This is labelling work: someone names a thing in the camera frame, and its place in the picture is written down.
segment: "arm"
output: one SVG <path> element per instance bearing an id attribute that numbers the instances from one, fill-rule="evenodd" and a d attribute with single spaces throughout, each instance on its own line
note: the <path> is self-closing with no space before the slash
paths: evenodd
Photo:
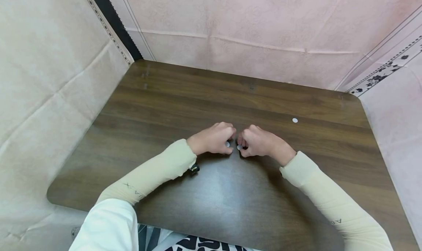
<path id="1" fill-rule="evenodd" d="M 305 193 L 342 234 L 346 251 L 392 250 L 384 229 L 302 152 L 276 135 L 251 125 L 238 138 L 244 157 L 269 155 L 283 177 Z"/>
<path id="2" fill-rule="evenodd" d="M 123 178 L 107 187 L 97 200 L 121 199 L 132 205 L 166 181 L 182 176 L 205 152 L 231 154 L 225 143 L 233 138 L 236 129 L 232 124 L 216 123 L 187 140 L 174 142 L 161 154 L 153 157 Z"/>
<path id="3" fill-rule="evenodd" d="M 138 250 L 136 213 L 133 205 L 159 185 L 192 167 L 204 152 L 231 154 L 226 141 L 236 129 L 216 123 L 189 139 L 181 139 L 161 154 L 108 186 L 89 211 L 69 250 Z"/>

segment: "wood grain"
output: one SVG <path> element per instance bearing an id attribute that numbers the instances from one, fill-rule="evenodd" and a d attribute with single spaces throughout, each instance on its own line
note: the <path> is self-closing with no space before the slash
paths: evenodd
<path id="1" fill-rule="evenodd" d="M 131 66 L 48 199 L 88 211 L 109 184 L 219 121 L 239 130 L 256 124 L 283 137 L 383 226 L 395 250 L 419 250 L 355 96 L 164 63 Z M 242 159 L 235 149 L 197 162 L 198 174 L 167 182 L 135 206 L 140 223 L 262 250 L 344 248 L 335 228 L 272 159 Z"/>

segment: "beige arm sleeve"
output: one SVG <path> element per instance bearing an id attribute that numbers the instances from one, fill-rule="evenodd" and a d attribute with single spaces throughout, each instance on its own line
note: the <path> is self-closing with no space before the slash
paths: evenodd
<path id="1" fill-rule="evenodd" d="M 341 232 L 346 251 L 393 250 L 380 224 L 305 154 L 299 151 L 280 171 Z"/>
<path id="2" fill-rule="evenodd" d="M 164 182 L 182 176 L 195 161 L 196 155 L 186 140 L 178 140 L 108 186 L 100 194 L 97 203 L 105 199 L 122 199 L 134 205 Z"/>

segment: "beige fabric panel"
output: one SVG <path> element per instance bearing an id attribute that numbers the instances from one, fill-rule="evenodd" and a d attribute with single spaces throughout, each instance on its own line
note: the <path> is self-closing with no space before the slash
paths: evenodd
<path id="1" fill-rule="evenodd" d="M 0 12 L 0 249 L 67 250 L 86 213 L 45 194 L 133 60 L 88 0 Z"/>

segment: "black vertical strip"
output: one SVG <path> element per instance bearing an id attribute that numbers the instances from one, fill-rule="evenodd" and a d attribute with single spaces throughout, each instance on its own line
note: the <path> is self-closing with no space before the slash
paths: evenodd
<path id="1" fill-rule="evenodd" d="M 133 59 L 135 61 L 139 59 L 144 59 L 141 53 L 139 52 L 138 48 L 134 44 L 133 40 L 131 39 L 130 35 L 125 30 L 125 27 L 123 26 L 122 21 L 117 15 L 117 12 L 114 10 L 114 7 L 111 4 L 110 0 L 94 0 L 94 1 L 97 3 L 98 8 L 100 8 L 101 12 L 107 19 L 108 23 L 110 23 L 114 32 L 116 32 L 117 36 L 125 45 L 126 49 L 130 52 Z"/>

